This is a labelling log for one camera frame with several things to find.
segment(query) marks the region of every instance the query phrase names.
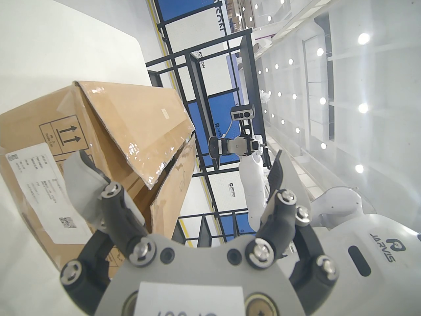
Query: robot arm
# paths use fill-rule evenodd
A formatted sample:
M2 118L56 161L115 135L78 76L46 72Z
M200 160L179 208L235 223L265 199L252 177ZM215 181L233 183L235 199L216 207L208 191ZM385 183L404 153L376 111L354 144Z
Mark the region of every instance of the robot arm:
M135 307L143 310L147 305L136 303L143 281L215 288L239 286L246 315L253 315L251 310L256 307L257 313L265 310L272 315L309 315L331 293L337 270L296 206L296 196L279 188L280 153L269 174L271 193L256 236L243 235L219 247L200 249L147 233L123 187L107 183L98 169L81 163L82 155L75 152L64 165L69 199L82 216L93 218L107 233L94 233L79 257L63 267L60 281L87 314L132 316ZM105 187L92 171L105 180ZM89 189L90 193L81 194L70 187ZM92 204L82 206L82 202ZM300 260L288 280L275 262L292 240ZM111 281L106 257L113 245L126 260Z

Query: this way up arrow symbol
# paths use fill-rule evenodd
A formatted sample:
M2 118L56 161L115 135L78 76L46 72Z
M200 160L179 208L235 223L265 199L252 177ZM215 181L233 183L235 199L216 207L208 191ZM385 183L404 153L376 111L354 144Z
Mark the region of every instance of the this way up arrow symbol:
M74 139L64 140L64 141L63 141L63 143L72 142L72 141L76 141L76 142L78 142L79 140L80 140L80 137L75 136L75 138L74 138Z
M70 128L64 129L64 130L60 130L61 133L65 133L66 131L75 131L77 129L77 127L71 125Z

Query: shipping label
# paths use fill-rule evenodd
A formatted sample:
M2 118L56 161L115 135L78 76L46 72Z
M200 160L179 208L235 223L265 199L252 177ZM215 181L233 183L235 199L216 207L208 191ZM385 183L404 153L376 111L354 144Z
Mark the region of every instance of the shipping label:
M55 244L86 244L92 233L67 196L47 143L6 154L27 201Z

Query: pegboard panel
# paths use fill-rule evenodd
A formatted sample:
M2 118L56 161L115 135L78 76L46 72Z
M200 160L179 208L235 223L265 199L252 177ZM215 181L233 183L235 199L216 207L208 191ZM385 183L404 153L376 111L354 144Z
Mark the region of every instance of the pegboard panel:
M247 207L239 171L209 175L209 181L219 211Z

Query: joyson logo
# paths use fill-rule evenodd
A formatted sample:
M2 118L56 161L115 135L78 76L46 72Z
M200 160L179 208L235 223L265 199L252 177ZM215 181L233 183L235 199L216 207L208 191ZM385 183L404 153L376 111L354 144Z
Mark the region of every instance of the joyson logo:
M219 123L215 124L216 133L218 134L218 138L220 139L222 137L221 129L219 128Z

